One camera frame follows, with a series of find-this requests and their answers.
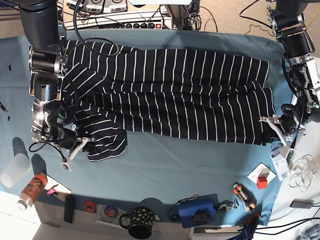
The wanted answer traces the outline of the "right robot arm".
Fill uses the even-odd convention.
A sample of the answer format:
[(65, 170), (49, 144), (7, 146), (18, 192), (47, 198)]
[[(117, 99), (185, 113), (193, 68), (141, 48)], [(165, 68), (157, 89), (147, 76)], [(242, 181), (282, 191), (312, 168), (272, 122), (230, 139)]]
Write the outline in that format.
[(79, 135), (75, 120), (61, 106), (68, 56), (63, 11), (57, 0), (17, 0), (16, 4), (30, 43), (31, 139), (54, 147), (60, 153), (62, 169), (71, 171), (76, 155), (91, 150), (95, 139)]

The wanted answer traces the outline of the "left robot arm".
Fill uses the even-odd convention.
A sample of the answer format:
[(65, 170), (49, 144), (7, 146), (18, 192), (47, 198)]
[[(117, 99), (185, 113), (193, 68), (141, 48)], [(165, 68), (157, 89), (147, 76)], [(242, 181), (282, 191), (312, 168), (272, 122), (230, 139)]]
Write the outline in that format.
[(315, 46), (307, 31), (303, 12), (308, 0), (277, 0), (268, 7), (267, 16), (276, 41), (282, 50), (285, 79), (296, 97), (296, 103), (281, 106), (282, 115), (261, 117), (276, 132), (281, 141), (280, 156), (290, 160), (299, 137), (309, 122), (320, 121), (320, 73), (311, 56)]

